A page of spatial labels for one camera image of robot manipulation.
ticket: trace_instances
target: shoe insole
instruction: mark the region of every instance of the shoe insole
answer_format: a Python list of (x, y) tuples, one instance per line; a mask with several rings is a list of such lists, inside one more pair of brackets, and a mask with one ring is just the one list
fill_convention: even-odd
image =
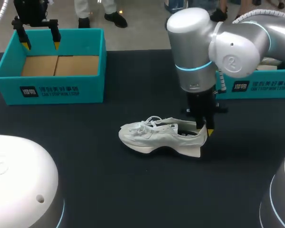
[(195, 136), (195, 135), (197, 135), (196, 132), (185, 131), (185, 130), (178, 130), (177, 134), (179, 134), (181, 136)]

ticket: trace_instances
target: shoe laces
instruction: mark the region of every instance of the shoe laces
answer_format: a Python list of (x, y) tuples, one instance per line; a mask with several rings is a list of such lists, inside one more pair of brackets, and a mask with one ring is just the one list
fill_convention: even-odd
[(150, 125), (152, 125), (153, 127), (156, 127), (155, 122), (162, 120), (160, 117), (158, 116), (150, 116), (146, 121), (141, 121), (140, 123), (137, 123), (135, 126), (130, 127), (129, 131), (130, 132), (136, 132), (138, 134), (142, 134), (145, 133), (146, 131), (154, 131), (152, 129), (152, 127), (150, 127)]

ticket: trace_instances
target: black tablecloth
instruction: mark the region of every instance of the black tablecloth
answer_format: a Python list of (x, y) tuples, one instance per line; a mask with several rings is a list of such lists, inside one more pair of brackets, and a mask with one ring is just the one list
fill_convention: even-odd
[(259, 204), (285, 157), (285, 99), (224, 101), (228, 114), (197, 161), (168, 149), (141, 156), (119, 127), (151, 115), (185, 117), (169, 50), (108, 52), (103, 104), (6, 106), (0, 134), (53, 157), (70, 228), (259, 228)]

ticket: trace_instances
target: white cable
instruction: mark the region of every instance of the white cable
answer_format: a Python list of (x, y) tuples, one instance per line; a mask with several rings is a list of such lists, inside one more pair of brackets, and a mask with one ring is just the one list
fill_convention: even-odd
[(9, 0), (3, 0), (3, 5), (2, 5), (1, 10), (0, 10), (0, 20), (2, 19), (3, 14), (6, 11), (6, 8), (8, 6), (8, 2), (9, 2)]
[(257, 16), (257, 15), (269, 15), (269, 16), (277, 16), (277, 17), (285, 18), (285, 13), (283, 12), (279, 12), (279, 11), (271, 10), (271, 9), (270, 10), (269, 9), (258, 9), (258, 10), (255, 9), (253, 11), (243, 14), (242, 16), (234, 20), (232, 24), (238, 24), (246, 18), (250, 18), (253, 16)]
[(219, 73), (219, 80), (220, 80), (220, 90), (226, 91), (226, 85), (225, 85), (225, 79), (224, 79), (223, 72), (219, 69), (218, 73)]

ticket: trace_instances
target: shoe sole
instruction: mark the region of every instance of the shoe sole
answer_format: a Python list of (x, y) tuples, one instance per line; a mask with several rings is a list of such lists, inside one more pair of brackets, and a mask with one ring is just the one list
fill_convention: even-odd
[[(125, 144), (127, 147), (129, 147), (132, 150), (145, 154), (151, 153), (152, 151), (155, 151), (156, 149), (160, 148), (160, 147), (133, 146), (127, 144), (126, 142), (125, 143), (123, 142), (123, 144)], [(189, 145), (189, 146), (177, 146), (171, 148), (174, 149), (179, 154), (194, 158), (200, 158), (200, 147)]]

